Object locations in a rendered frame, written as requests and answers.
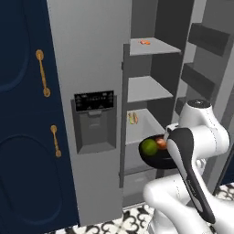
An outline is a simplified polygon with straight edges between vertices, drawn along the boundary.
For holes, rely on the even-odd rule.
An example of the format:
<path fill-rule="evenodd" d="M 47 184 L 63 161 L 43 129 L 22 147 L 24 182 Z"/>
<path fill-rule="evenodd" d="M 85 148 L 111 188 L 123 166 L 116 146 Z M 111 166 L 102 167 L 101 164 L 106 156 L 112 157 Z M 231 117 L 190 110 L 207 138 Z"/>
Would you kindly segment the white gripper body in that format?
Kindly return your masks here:
<path fill-rule="evenodd" d="M 174 129 L 177 129 L 178 127 L 179 127 L 179 124 L 178 124 L 177 122 L 167 125 L 167 126 L 165 127 L 164 140 L 167 141 L 167 138 L 168 138 L 169 134 L 170 134 Z"/>

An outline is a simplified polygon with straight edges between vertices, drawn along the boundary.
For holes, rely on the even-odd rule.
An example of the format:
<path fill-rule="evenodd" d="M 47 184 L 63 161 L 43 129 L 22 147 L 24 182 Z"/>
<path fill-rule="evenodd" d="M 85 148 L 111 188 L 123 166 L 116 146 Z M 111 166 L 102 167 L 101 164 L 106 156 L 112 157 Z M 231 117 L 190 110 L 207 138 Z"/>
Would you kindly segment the brown chicken drumstick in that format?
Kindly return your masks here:
<path fill-rule="evenodd" d="M 160 150 L 166 149 L 166 141 L 163 138 L 157 138 L 155 141 Z"/>

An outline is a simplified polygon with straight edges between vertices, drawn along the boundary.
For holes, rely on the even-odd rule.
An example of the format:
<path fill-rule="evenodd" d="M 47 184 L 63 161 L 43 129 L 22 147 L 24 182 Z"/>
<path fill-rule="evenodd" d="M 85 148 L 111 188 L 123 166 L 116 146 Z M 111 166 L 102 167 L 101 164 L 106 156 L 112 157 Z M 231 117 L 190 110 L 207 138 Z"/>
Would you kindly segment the grey fridge shelf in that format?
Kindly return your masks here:
<path fill-rule="evenodd" d="M 149 40 L 150 45 L 142 45 L 140 40 Z M 132 38 L 130 41 L 130 55 L 155 55 L 155 54 L 168 54 L 168 53 L 180 53 L 179 48 L 175 48 L 155 37 L 147 38 Z"/>
<path fill-rule="evenodd" d="M 151 76 L 129 78 L 128 102 L 171 98 L 172 94 Z"/>
<path fill-rule="evenodd" d="M 138 117 L 137 124 L 129 123 L 129 118 L 128 118 L 129 112 L 135 112 L 137 114 Z M 164 133 L 165 129 L 147 109 L 133 110 L 127 112 L 127 121 L 126 121 L 127 144 L 139 143 L 144 138 Z"/>

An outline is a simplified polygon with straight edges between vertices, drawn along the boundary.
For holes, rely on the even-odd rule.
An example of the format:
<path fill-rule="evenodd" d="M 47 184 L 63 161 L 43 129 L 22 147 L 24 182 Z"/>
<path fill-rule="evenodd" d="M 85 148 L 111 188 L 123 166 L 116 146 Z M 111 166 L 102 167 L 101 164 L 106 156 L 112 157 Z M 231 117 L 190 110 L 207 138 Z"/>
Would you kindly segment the green lime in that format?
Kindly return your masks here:
<path fill-rule="evenodd" d="M 141 144 L 141 149 L 146 155 L 154 155 L 157 153 L 157 143 L 153 139 L 145 139 Z"/>

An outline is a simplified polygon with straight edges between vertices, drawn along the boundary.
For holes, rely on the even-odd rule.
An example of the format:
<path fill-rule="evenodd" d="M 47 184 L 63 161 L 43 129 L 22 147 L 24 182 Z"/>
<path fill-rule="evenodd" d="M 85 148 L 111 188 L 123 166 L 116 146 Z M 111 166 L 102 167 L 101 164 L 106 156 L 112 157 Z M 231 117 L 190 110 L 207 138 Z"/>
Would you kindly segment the black bowl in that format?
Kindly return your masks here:
<path fill-rule="evenodd" d="M 157 138 L 163 138 L 162 134 L 152 135 L 147 138 L 144 138 L 138 145 L 139 155 L 141 156 L 142 160 L 149 166 L 155 169 L 174 169 L 176 168 L 176 163 L 172 159 L 171 155 L 168 153 L 167 148 L 165 150 L 160 150 L 158 148 L 157 153 L 154 155 L 146 155 L 143 153 L 141 149 L 141 144 L 145 139 L 153 139 L 156 140 Z"/>

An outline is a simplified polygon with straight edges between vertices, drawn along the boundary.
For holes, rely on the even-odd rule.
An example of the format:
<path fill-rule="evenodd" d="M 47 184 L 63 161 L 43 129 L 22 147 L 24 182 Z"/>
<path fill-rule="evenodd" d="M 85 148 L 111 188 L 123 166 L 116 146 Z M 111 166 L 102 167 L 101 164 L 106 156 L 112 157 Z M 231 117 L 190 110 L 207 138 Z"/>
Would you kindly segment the grey fridge cabinet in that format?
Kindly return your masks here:
<path fill-rule="evenodd" d="M 183 68 L 187 36 L 195 0 L 131 0 L 132 38 L 155 37 L 175 48 L 180 53 L 155 55 L 130 55 L 130 41 L 123 45 L 122 62 L 122 129 L 120 188 L 122 205 L 129 207 L 142 204 L 143 191 L 128 197 L 123 196 L 124 177 L 138 172 L 155 169 L 147 165 L 139 155 L 139 143 L 126 143 L 127 112 L 147 109 L 165 129 L 172 122 L 176 94 Z M 171 94 L 171 98 L 128 102 L 129 78 L 151 76 Z M 155 169 L 156 177 L 173 175 L 177 169 Z"/>

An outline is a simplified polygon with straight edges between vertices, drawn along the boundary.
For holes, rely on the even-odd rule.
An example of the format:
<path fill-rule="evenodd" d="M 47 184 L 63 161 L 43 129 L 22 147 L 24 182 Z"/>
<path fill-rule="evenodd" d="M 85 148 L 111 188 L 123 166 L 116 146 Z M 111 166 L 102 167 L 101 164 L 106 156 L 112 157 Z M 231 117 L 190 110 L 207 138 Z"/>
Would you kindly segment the grey fridge drawer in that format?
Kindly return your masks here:
<path fill-rule="evenodd" d="M 140 193 L 144 189 L 144 185 L 154 180 L 156 177 L 156 170 L 146 170 L 143 172 L 126 175 L 124 177 L 123 196 L 128 197 Z"/>

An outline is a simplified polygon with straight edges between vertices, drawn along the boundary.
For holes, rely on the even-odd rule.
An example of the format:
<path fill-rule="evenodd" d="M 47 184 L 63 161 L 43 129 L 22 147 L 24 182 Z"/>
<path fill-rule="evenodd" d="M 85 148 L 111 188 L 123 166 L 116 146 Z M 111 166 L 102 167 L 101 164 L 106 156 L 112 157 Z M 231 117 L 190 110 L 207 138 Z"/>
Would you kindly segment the grey fridge door with bins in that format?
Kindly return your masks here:
<path fill-rule="evenodd" d="M 234 0 L 195 0 L 173 122 L 193 99 L 208 100 L 230 136 L 228 151 L 208 159 L 203 174 L 207 188 L 215 192 L 234 152 Z"/>

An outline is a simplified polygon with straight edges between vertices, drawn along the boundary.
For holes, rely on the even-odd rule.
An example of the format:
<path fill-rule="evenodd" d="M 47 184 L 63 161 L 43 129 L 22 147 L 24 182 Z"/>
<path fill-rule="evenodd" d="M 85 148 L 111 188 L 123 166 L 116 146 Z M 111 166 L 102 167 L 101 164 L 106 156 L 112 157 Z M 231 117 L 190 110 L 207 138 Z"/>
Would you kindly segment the grey fridge door with dispenser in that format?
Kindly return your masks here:
<path fill-rule="evenodd" d="M 80 224 L 122 216 L 123 46 L 131 0 L 47 0 Z M 77 112 L 75 95 L 111 90 L 113 108 Z"/>

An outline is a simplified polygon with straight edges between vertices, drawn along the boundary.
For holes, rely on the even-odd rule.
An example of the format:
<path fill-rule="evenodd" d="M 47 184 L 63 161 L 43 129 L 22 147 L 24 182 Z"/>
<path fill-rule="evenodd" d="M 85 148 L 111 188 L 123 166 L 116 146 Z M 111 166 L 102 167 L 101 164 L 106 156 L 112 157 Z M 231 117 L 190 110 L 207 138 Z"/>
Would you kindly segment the green and orange food item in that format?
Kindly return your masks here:
<path fill-rule="evenodd" d="M 129 123 L 130 124 L 137 124 L 138 123 L 138 117 L 135 112 L 129 112 L 128 113 Z"/>

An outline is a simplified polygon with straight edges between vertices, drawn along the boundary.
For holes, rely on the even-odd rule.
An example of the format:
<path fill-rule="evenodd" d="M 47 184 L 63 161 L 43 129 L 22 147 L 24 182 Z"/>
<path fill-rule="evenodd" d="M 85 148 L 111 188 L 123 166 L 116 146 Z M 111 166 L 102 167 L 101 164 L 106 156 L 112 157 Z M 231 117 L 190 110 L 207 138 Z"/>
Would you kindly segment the navy cupboard door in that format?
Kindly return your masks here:
<path fill-rule="evenodd" d="M 62 112 L 1 117 L 0 234 L 45 234 L 78 223 Z"/>
<path fill-rule="evenodd" d="M 48 98 L 43 94 L 38 49 L 44 52 Z M 61 111 L 47 0 L 0 0 L 0 112 Z"/>

